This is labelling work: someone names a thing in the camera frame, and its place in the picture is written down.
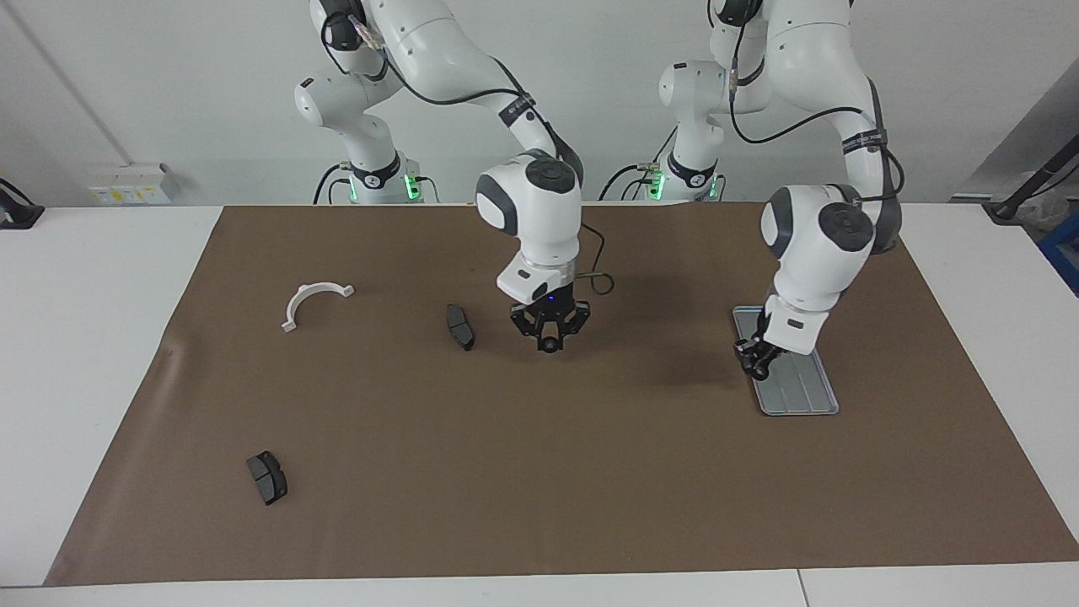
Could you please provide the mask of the white curved plastic bracket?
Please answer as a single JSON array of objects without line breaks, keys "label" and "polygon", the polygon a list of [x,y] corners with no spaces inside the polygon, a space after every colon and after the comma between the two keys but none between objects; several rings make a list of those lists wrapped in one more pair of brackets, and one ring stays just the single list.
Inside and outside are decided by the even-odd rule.
[{"label": "white curved plastic bracket", "polygon": [[290,333],[290,331],[296,330],[298,327],[299,307],[305,300],[308,300],[309,296],[314,296],[316,293],[336,293],[336,295],[339,296],[350,298],[354,295],[355,288],[351,284],[341,285],[339,282],[311,282],[300,285],[292,298],[290,298],[286,304],[285,320],[281,325],[281,328],[285,331],[285,333]]}]

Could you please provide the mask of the brown paper table mat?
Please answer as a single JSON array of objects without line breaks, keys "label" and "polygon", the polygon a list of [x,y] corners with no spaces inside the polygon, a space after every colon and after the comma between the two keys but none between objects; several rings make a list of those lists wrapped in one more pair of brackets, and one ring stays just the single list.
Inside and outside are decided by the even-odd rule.
[{"label": "brown paper table mat", "polygon": [[[733,356],[776,265],[760,205],[586,220],[617,288],[544,354],[473,208],[221,212],[46,584],[1079,561],[904,247],[822,330],[839,414],[766,417]],[[311,282],[355,293],[285,333]]]}]

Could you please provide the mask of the white wall outlet box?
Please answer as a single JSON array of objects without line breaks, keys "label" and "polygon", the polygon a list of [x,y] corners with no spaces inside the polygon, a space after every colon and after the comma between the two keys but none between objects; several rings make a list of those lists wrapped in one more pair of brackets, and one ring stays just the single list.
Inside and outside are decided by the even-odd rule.
[{"label": "white wall outlet box", "polygon": [[179,184],[163,163],[91,164],[86,188],[100,205],[169,205]]}]

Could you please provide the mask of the silver metal tray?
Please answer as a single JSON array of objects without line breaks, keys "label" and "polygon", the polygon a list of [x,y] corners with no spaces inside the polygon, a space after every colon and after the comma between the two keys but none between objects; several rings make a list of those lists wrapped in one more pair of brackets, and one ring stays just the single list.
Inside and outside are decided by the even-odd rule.
[{"label": "silver metal tray", "polygon": [[[733,308],[733,325],[738,340],[750,337],[755,330],[755,320],[763,306],[737,306]],[[831,381],[827,376],[824,362],[819,351],[809,350],[809,343],[816,345],[819,334],[819,319],[791,311],[784,303],[775,306],[770,328],[773,336],[765,333],[768,342],[789,350],[778,357],[771,365],[770,377],[752,381],[759,395],[760,410],[771,417],[829,416],[839,412],[839,401],[834,395]]]}]

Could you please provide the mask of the black table clamp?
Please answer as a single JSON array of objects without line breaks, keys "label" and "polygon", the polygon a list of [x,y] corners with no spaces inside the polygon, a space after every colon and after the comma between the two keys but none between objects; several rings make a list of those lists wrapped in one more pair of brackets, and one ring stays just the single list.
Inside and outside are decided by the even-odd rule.
[{"label": "black table clamp", "polygon": [[35,204],[18,187],[0,178],[0,230],[35,227],[45,210],[45,207]]}]

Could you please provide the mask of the black stand pole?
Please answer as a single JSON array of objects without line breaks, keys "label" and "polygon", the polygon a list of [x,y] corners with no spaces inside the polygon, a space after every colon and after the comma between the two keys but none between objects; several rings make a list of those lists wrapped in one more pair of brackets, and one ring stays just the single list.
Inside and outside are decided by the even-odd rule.
[{"label": "black stand pole", "polygon": [[1049,180],[1063,170],[1077,155],[1079,155],[1079,133],[1073,136],[1053,157],[1044,162],[1044,165],[1033,173],[1014,192],[1011,192],[1005,201],[985,204],[984,208],[991,216],[991,220],[997,224],[1015,224],[1014,218],[1017,208],[1025,201],[1036,196],[1041,189],[1044,189],[1044,184],[1049,183]]}]

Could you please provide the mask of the dark grey brake pad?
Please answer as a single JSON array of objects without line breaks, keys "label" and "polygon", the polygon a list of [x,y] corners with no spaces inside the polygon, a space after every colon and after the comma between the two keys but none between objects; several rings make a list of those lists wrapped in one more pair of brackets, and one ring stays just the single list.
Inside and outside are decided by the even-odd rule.
[{"label": "dark grey brake pad", "polygon": [[245,463],[263,503],[272,506],[287,495],[287,477],[273,453],[255,454]]},{"label": "dark grey brake pad", "polygon": [[448,334],[454,339],[459,348],[472,351],[475,346],[475,333],[465,311],[455,303],[448,303],[446,321]]}]

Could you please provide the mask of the grey slanted panel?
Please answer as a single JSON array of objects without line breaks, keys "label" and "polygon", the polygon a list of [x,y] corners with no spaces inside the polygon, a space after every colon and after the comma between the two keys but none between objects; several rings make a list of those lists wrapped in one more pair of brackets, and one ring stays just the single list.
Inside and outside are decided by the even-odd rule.
[{"label": "grey slanted panel", "polygon": [[1076,134],[1079,134],[1079,64],[1069,68],[1037,104],[1033,104],[1028,113],[991,150],[951,201],[991,201],[1017,177],[1042,168]]}]

